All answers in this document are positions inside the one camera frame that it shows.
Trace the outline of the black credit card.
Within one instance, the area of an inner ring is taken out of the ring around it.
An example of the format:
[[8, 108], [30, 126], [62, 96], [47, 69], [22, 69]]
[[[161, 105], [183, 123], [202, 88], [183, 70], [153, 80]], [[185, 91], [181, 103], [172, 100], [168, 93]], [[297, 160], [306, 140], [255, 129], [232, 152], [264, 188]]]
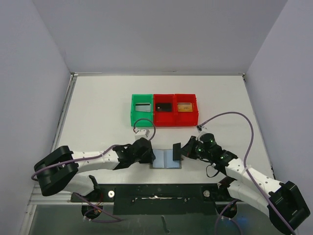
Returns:
[[180, 161], [181, 160], [181, 143], [174, 143], [173, 144], [173, 154], [172, 154], [173, 161]]
[[156, 112], [172, 112], [172, 104], [156, 103]]

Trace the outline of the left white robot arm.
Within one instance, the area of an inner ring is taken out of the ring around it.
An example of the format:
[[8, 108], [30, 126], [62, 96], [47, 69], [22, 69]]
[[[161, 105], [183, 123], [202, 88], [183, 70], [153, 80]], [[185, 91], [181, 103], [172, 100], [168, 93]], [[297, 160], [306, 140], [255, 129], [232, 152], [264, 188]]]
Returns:
[[145, 138], [95, 152], [71, 151], [64, 145], [36, 163], [31, 178], [39, 183], [43, 196], [68, 191], [94, 201], [99, 197], [100, 187], [93, 175], [84, 176], [84, 172], [125, 169], [135, 163], [151, 164], [155, 158], [151, 141]]

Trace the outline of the grey card holder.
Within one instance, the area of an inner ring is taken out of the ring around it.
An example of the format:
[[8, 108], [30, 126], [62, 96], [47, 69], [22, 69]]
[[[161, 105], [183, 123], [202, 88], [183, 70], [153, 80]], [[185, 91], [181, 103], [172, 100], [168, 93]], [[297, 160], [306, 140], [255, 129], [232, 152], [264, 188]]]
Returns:
[[151, 169], [180, 169], [181, 160], [173, 159], [172, 149], [154, 149], [155, 159], [150, 165]]

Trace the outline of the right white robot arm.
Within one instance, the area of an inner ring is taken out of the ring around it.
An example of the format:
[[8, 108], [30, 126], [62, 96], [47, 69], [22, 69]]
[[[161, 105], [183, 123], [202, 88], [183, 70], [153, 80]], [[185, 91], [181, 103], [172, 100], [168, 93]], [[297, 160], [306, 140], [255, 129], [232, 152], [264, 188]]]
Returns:
[[234, 198], [251, 205], [267, 215], [272, 225], [285, 235], [290, 235], [311, 214], [296, 184], [282, 183], [244, 164], [235, 154], [222, 149], [211, 133], [192, 136], [181, 154], [212, 164], [225, 175], [218, 182], [221, 199]]

